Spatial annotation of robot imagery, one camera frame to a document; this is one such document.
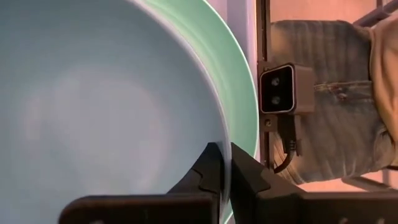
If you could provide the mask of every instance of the ceramic plate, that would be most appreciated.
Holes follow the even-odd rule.
[[[214,81],[232,142],[254,156],[258,108],[248,63],[228,26],[203,0],[136,0],[167,19],[187,39]],[[224,220],[231,215],[227,209]]]
[[[203,65],[131,2],[6,1],[0,28],[0,223],[53,224],[85,195],[164,194],[208,142],[230,155]]]

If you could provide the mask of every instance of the metal rail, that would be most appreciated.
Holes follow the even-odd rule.
[[[392,0],[386,5],[377,7],[375,10],[355,21],[354,24],[362,27],[372,27],[376,25],[379,21],[389,17],[390,14],[397,9],[398,0]]]
[[[341,181],[345,184],[366,190],[368,192],[397,191],[396,189],[392,188],[390,185],[380,183],[378,181],[371,180],[365,177],[342,178]]]
[[[270,0],[256,0],[257,25],[257,75],[262,74],[271,60],[271,14]],[[267,119],[260,117],[260,162],[268,169],[274,167],[274,151],[270,147],[271,139],[264,131]]]

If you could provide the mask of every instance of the blue jeans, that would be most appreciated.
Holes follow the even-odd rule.
[[[367,33],[343,21],[280,21],[271,26],[275,63],[316,73],[315,112],[302,119],[303,156],[280,174],[295,184],[359,176],[388,166],[391,138],[373,101]],[[275,162],[285,154],[278,135]]]

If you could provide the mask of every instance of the beige shirt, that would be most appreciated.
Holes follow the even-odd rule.
[[[377,110],[394,142],[398,142],[398,16],[384,19],[369,31],[370,71]]]

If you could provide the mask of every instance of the cable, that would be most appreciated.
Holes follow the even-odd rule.
[[[289,153],[286,155],[285,160],[274,169],[274,173],[277,174],[286,169],[287,166],[290,164],[290,162],[292,162],[293,157],[294,157],[294,151],[289,151]]]

